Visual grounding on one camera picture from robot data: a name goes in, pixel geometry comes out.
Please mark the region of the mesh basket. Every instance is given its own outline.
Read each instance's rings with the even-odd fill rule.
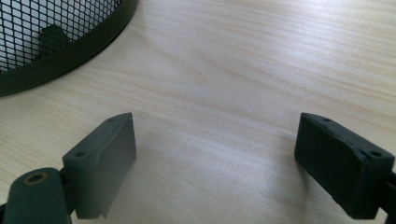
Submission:
[[[54,79],[104,48],[137,0],[1,0],[0,95]]]

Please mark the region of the table surface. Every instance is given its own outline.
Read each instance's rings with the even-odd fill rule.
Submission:
[[[137,161],[108,220],[74,223],[362,223],[293,151],[309,112],[396,154],[395,10],[391,1],[141,0],[92,60],[0,98],[0,203],[15,178],[62,168],[102,121],[132,112]]]

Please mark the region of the wire mesh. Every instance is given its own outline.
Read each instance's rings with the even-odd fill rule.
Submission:
[[[87,34],[123,0],[1,0],[0,73],[46,57]]]

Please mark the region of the light wood surface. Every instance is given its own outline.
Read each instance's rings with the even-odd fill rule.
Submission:
[[[134,114],[137,161],[108,220],[384,223],[349,218],[293,158],[301,112],[396,154],[392,1],[141,0],[103,52],[0,98],[0,203],[18,176]]]

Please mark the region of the wooden table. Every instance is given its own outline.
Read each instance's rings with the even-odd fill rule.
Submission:
[[[108,220],[384,223],[349,218],[293,157],[301,112],[396,154],[396,6],[141,0],[103,52],[0,99],[0,203],[18,176],[134,114],[137,161]]]

